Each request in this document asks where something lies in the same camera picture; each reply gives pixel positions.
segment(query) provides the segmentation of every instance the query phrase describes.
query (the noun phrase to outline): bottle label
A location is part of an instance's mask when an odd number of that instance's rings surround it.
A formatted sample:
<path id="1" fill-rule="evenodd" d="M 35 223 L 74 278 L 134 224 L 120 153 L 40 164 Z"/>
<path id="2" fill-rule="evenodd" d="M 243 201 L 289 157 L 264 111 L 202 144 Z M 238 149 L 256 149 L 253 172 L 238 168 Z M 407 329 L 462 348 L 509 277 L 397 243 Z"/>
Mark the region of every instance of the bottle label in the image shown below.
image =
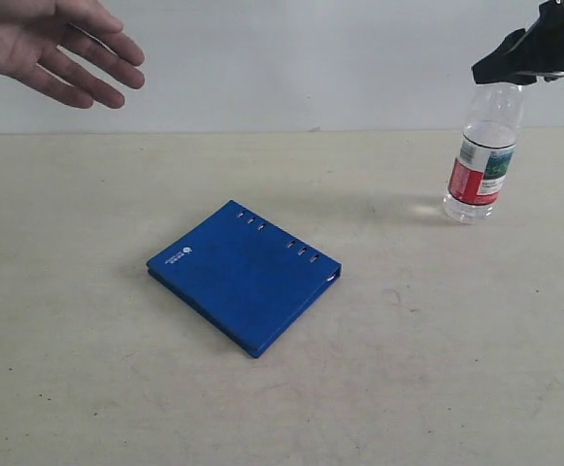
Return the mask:
<path id="1" fill-rule="evenodd" d="M 463 140 L 449 180 L 449 193 L 457 201 L 472 206 L 488 206 L 497 201 L 513 159 L 514 145 L 490 149 Z"/>

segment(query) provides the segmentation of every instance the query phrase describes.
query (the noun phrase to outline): logo on notebook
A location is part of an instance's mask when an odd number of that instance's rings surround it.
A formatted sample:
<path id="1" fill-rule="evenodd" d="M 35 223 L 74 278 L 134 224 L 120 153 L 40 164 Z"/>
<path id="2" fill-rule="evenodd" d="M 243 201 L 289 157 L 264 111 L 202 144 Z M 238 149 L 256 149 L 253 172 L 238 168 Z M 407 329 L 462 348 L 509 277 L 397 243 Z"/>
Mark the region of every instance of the logo on notebook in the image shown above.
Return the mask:
<path id="1" fill-rule="evenodd" d="M 191 248 L 182 248 L 182 250 L 180 252 L 178 252 L 177 254 L 172 255 L 169 259 L 167 259 L 165 261 L 166 264 L 175 264 L 176 262 L 178 262 L 179 260 L 181 260 L 183 257 L 185 257 L 186 255 L 189 255 L 193 252 L 193 249 Z"/>

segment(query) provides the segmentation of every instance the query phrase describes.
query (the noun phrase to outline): blue notebook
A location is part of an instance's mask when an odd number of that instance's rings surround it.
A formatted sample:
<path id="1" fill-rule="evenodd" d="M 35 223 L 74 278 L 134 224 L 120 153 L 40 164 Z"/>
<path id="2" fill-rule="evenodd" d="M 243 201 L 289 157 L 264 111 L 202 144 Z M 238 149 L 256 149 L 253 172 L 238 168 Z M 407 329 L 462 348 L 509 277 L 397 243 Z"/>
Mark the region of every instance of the blue notebook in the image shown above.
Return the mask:
<path id="1" fill-rule="evenodd" d="M 340 277 L 342 266 L 230 201 L 150 259 L 148 269 L 259 357 Z"/>

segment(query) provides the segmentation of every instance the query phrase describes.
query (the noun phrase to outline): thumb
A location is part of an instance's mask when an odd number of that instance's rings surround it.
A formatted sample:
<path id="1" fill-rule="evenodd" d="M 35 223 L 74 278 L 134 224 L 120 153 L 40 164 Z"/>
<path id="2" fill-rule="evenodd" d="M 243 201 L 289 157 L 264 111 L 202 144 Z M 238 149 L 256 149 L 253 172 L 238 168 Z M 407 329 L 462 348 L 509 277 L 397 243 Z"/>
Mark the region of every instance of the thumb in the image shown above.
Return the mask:
<path id="1" fill-rule="evenodd" d="M 98 0 L 56 0 L 56 14 L 91 34 L 121 32 L 124 25 Z"/>

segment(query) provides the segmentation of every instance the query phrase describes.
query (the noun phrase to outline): red label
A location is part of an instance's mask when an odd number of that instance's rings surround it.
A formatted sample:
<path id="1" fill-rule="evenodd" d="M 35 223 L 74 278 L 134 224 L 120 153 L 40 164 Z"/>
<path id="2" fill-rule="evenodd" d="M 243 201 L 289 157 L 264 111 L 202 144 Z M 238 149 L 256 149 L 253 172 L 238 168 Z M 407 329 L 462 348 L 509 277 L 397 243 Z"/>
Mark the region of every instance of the red label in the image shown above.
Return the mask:
<path id="1" fill-rule="evenodd" d="M 454 162 L 454 169 L 449 180 L 449 193 L 454 199 L 473 206 L 487 206 L 494 203 L 499 191 L 487 195 L 480 195 L 484 172 L 471 170 L 463 165 L 458 158 Z"/>

